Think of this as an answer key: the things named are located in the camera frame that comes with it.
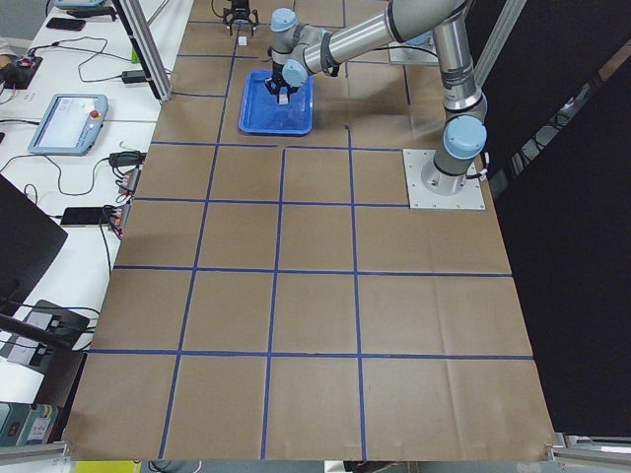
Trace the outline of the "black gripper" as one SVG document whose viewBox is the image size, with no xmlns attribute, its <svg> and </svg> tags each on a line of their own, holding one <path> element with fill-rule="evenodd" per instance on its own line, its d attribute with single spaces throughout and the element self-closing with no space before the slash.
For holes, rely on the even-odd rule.
<svg viewBox="0 0 631 473">
<path fill-rule="evenodd" d="M 250 7 L 248 0 L 231 0 L 231 6 L 223 9 L 222 20 L 225 25 L 234 22 L 246 22 L 250 25 L 258 25 L 258 11 Z"/>
<path fill-rule="evenodd" d="M 280 70 L 272 71 L 271 76 L 265 80 L 265 88 L 276 99 L 281 96 L 286 96 L 289 99 L 292 94 L 299 90 L 285 81 Z"/>
</svg>

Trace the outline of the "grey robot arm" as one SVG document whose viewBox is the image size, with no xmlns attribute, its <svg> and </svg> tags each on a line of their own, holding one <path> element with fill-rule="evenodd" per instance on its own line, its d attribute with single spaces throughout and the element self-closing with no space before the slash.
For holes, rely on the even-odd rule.
<svg viewBox="0 0 631 473">
<path fill-rule="evenodd" d="M 341 65 L 371 51 L 420 51 L 436 57 L 445 91 L 442 144 L 421 171 L 431 192 L 456 195 L 487 141 L 488 102 L 474 76 L 464 1 L 390 1 L 373 17 L 335 33 L 302 23 L 288 8 L 273 12 L 265 81 L 275 98 L 290 97 L 316 73 L 335 77 Z"/>
</svg>

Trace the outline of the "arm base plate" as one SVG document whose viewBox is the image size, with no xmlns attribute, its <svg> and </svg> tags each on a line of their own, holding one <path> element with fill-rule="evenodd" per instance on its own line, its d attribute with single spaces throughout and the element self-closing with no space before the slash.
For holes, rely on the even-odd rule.
<svg viewBox="0 0 631 473">
<path fill-rule="evenodd" d="M 435 150 L 404 149 L 408 204 L 412 210 L 484 211 L 482 187 L 475 164 L 460 176 L 441 173 L 434 163 Z"/>
</svg>

